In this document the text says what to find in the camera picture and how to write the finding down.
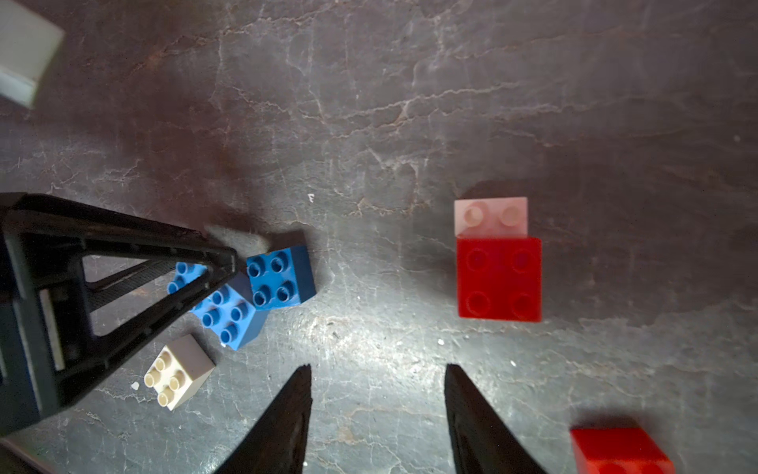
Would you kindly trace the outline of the small dark blue lego brick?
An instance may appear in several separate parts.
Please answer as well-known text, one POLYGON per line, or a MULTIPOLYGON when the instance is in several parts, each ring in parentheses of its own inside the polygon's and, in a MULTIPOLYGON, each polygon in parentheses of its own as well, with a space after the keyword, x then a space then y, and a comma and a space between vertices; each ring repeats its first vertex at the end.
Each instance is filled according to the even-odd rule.
POLYGON ((252 304, 261 311, 298 306, 316 294, 313 272, 304 245, 247 259, 252 304))

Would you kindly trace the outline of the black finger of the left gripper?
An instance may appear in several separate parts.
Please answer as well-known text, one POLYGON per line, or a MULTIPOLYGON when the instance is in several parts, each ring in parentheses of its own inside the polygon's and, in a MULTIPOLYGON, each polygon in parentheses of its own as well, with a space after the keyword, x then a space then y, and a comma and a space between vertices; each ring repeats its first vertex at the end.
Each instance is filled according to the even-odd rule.
POLYGON ((1 197, 1 432, 33 426, 91 392, 238 270, 201 233, 67 201, 1 197), (205 274, 104 336, 91 314, 171 272, 205 274))

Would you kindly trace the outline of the long blue lego brick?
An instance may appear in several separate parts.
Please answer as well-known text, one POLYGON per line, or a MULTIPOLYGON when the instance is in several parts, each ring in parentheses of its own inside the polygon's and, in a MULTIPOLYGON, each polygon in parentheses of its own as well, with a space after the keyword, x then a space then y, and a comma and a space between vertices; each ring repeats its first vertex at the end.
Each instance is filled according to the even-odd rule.
POLYGON ((239 351, 261 333, 268 312, 252 304, 248 277, 242 273, 209 294, 189 312, 213 331, 224 347, 239 351))

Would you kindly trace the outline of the red lego brick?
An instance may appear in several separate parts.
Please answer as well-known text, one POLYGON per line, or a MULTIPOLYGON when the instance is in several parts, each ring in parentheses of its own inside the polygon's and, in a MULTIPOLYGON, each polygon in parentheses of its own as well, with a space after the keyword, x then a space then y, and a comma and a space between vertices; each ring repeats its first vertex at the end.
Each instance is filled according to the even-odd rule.
POLYGON ((542 320, 540 239, 459 238, 456 258, 461 318, 522 323, 542 320))
POLYGON ((578 473, 675 473, 673 462, 640 428, 573 429, 570 436, 578 473))

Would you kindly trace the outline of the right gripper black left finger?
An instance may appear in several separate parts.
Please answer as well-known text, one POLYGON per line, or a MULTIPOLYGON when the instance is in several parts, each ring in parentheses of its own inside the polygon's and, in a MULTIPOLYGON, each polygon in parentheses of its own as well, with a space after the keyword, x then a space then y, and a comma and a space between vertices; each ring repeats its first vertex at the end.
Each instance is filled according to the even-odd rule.
POLYGON ((301 473, 312 409, 312 369, 298 367, 219 473, 301 473))

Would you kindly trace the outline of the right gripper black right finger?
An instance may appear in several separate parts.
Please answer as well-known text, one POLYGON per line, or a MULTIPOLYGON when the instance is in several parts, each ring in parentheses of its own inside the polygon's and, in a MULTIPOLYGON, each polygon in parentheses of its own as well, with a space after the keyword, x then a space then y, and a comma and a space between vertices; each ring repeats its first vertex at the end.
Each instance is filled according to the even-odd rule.
POLYGON ((444 396, 458 473, 542 473, 459 365, 445 371, 444 396))

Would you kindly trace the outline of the white lego brick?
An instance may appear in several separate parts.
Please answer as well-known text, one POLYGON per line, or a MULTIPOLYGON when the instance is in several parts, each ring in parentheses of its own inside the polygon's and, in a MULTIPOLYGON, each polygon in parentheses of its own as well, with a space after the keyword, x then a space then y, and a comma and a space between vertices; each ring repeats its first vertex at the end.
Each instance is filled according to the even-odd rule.
POLYGON ((527 237, 527 197, 456 199, 454 235, 456 238, 527 237))
POLYGON ((143 381, 156 391, 161 407, 174 411, 199 391, 214 369, 213 361, 188 334, 161 350, 143 381))

